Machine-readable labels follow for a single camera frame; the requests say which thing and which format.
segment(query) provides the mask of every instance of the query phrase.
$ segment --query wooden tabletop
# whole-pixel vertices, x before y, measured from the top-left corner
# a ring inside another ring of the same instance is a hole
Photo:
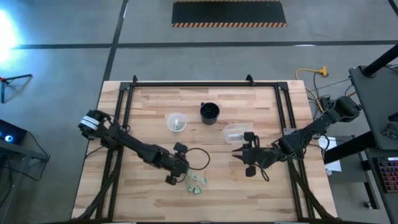
[[[297,126],[303,128],[312,122],[303,81],[287,82]],[[119,84],[104,83],[99,110],[114,114]],[[201,122],[201,102],[213,102],[220,107],[220,116],[214,125]],[[288,118],[285,103],[284,111]],[[187,127],[181,133],[173,133],[167,128],[166,120],[171,113],[183,113],[187,117]],[[211,156],[210,165],[193,173],[201,178],[208,177],[209,182],[202,187],[200,195],[187,191],[189,184],[201,186],[200,182],[189,178],[175,186],[166,184],[165,177],[169,172],[143,163],[134,151],[125,148],[114,221],[295,221],[287,163],[277,162],[266,169],[270,182],[265,182],[258,171],[256,176],[246,177],[246,166],[231,156],[231,151],[241,144],[226,143],[222,133],[225,126],[234,123],[249,124],[260,137],[261,146],[270,146],[272,141],[281,137],[273,87],[136,87],[130,110],[129,134],[142,142],[158,144],[172,153],[176,142],[189,148],[205,149]],[[99,146],[99,141],[90,142],[88,152]],[[79,216],[98,193],[105,158],[106,149],[101,149],[86,159],[72,217]],[[187,154],[187,159],[192,167],[201,167],[207,157],[200,151],[192,151]],[[307,149],[305,166],[312,192],[329,213],[336,215],[319,149]],[[301,202],[306,214],[302,194]],[[108,211],[107,201],[105,205],[104,215]]]

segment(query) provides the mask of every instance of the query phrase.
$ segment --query yellow extension cord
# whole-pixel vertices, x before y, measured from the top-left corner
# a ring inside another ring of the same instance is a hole
[[[319,70],[306,69],[306,68],[298,69],[298,70],[296,71],[296,74],[295,74],[296,80],[299,80],[299,72],[315,72],[315,73],[318,73],[318,74],[320,74],[320,75],[322,75],[322,76],[324,76],[324,77],[327,77],[327,76],[328,76],[328,72],[327,72],[325,66],[322,67],[322,68],[319,69]],[[319,107],[319,110],[320,110],[322,113],[324,113],[325,111],[323,110],[323,108],[322,108],[322,106],[321,106],[321,103],[319,102],[318,97],[317,97],[315,94],[313,94],[313,92],[312,92],[311,90],[309,90],[307,87],[305,87],[305,89],[306,89],[309,93],[311,93],[311,95],[314,97],[315,101],[317,102],[317,105],[318,105],[318,107]]]

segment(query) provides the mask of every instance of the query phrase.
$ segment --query black mat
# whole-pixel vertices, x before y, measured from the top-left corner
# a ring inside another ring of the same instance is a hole
[[[279,1],[175,1],[173,27],[286,27]]]

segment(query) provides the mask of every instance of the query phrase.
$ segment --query gray floor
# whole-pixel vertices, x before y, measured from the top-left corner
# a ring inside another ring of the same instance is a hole
[[[22,44],[110,44],[121,3],[6,0],[0,9],[13,18]],[[119,42],[394,40],[398,35],[398,17],[386,0],[283,0],[282,4],[286,29],[172,29],[172,1],[129,0]],[[257,80],[289,80],[299,68],[327,66],[329,77],[317,77],[321,87],[344,80],[350,67],[366,65],[390,47],[118,49],[110,80],[130,80],[133,75],[140,80],[242,80],[247,74]],[[96,107],[108,55],[109,49],[13,50],[0,64],[1,76],[34,75],[20,94],[8,93],[7,98],[13,98],[0,106],[0,119],[33,132],[52,155],[40,182],[25,180],[17,207],[23,215],[17,223],[70,217],[87,146],[77,124]],[[312,77],[300,74],[309,88]],[[347,81],[322,88],[320,94],[335,98],[349,85]],[[358,135],[368,130],[361,115],[352,123],[333,125],[328,134]],[[388,223],[385,211],[361,205],[367,200],[362,185],[331,188],[342,219]]]

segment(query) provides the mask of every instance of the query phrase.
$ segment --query black cup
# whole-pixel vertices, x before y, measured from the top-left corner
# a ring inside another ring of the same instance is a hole
[[[200,105],[201,120],[207,125],[216,123],[220,108],[215,103],[201,103]]]

